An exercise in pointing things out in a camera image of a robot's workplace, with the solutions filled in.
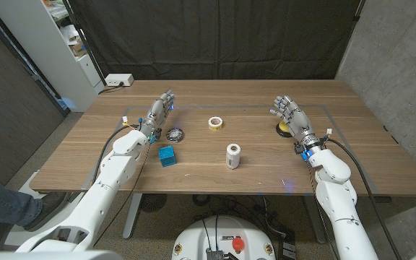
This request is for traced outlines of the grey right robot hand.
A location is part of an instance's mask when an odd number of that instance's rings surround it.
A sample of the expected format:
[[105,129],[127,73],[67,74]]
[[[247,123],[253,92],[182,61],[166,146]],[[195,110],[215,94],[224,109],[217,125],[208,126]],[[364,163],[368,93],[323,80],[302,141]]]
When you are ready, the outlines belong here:
[[319,142],[310,119],[289,96],[276,96],[274,106],[276,110],[270,110],[270,112],[282,119],[288,127],[288,132],[301,145],[311,146]]

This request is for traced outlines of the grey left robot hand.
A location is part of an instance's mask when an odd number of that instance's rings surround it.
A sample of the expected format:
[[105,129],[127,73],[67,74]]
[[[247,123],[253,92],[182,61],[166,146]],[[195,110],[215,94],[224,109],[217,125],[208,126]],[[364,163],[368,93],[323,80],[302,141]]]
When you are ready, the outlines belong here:
[[140,131],[147,137],[151,137],[158,129],[161,129],[169,113],[173,109],[175,95],[171,89],[166,90],[154,101],[143,119]]

